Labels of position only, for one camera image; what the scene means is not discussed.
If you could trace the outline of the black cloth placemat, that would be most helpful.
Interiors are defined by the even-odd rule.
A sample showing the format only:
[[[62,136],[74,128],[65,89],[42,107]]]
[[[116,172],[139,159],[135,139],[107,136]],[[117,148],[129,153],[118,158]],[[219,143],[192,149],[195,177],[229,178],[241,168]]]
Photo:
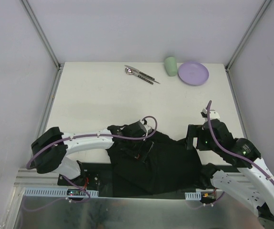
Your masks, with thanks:
[[[159,131],[146,140],[115,138],[107,150],[118,198],[169,193],[198,182],[202,163],[195,148]]]

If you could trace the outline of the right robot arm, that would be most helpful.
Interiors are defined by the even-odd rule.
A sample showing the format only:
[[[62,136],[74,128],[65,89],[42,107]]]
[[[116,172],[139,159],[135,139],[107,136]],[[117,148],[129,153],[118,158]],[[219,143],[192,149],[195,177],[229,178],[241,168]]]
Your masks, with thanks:
[[[245,138],[235,138],[225,123],[211,119],[202,125],[189,125],[187,149],[213,151],[225,162],[243,174],[255,191],[231,179],[212,163],[203,166],[197,185],[199,188],[217,188],[232,196],[256,216],[274,221],[274,176],[255,145]]]

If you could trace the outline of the green cup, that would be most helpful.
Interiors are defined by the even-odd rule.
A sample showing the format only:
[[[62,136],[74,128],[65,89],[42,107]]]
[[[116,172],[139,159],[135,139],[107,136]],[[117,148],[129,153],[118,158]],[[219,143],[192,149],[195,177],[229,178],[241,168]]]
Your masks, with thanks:
[[[164,66],[169,76],[175,76],[178,73],[176,58],[170,56],[164,60]]]

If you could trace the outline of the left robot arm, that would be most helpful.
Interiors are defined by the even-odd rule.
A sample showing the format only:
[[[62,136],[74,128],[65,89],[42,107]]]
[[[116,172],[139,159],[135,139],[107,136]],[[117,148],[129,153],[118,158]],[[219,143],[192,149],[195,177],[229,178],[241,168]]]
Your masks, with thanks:
[[[58,173],[79,186],[85,181],[82,163],[68,158],[81,151],[108,150],[120,143],[141,143],[153,136],[157,127],[151,127],[145,119],[130,125],[110,125],[90,133],[66,133],[59,127],[52,127],[42,134],[32,145],[33,156],[26,165],[28,170],[36,169],[39,174]]]

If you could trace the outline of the purple plate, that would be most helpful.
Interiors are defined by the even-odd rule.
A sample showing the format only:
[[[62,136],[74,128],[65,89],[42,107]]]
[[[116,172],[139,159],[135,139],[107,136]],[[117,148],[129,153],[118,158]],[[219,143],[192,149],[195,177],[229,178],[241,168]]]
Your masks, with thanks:
[[[209,71],[199,62],[185,62],[178,68],[178,75],[184,83],[199,86],[207,82]]]

